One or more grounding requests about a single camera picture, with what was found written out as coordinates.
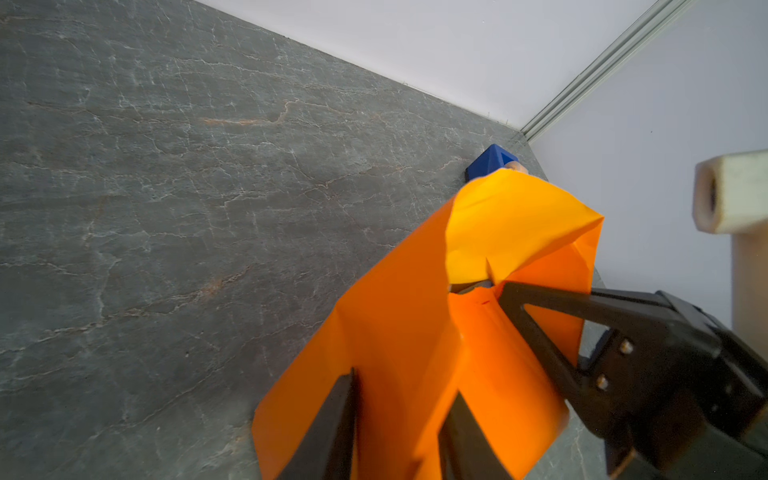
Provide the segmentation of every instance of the screw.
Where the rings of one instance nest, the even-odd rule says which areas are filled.
[[[595,385],[597,385],[600,390],[605,392],[608,390],[608,379],[601,373],[597,382],[595,382]]]
[[[621,342],[621,345],[619,346],[619,352],[622,352],[624,355],[629,355],[634,351],[634,345],[632,342],[629,341],[629,339],[624,339],[623,342]]]

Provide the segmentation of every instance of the blue block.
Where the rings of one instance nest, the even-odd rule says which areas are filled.
[[[493,144],[481,153],[469,167],[467,167],[465,172],[466,180],[469,182],[477,177],[484,177],[485,175],[492,174],[511,161],[519,160],[515,155],[510,154],[497,144]]]

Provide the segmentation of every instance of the white plastic part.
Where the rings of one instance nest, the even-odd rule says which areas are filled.
[[[768,150],[698,164],[694,221],[733,235],[733,331],[768,359]]]

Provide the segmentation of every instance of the white panel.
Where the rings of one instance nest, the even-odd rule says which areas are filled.
[[[522,128],[653,0],[204,0]]]
[[[696,231],[694,165],[768,147],[768,2],[699,0],[533,142],[606,216],[610,288],[667,290],[730,322],[730,239]]]

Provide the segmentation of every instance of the gray marble surface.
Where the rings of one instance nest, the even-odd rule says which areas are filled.
[[[542,175],[195,2],[0,0],[0,60],[3,478],[259,478],[253,409],[346,288],[490,143]],[[587,435],[529,477],[603,478]]]

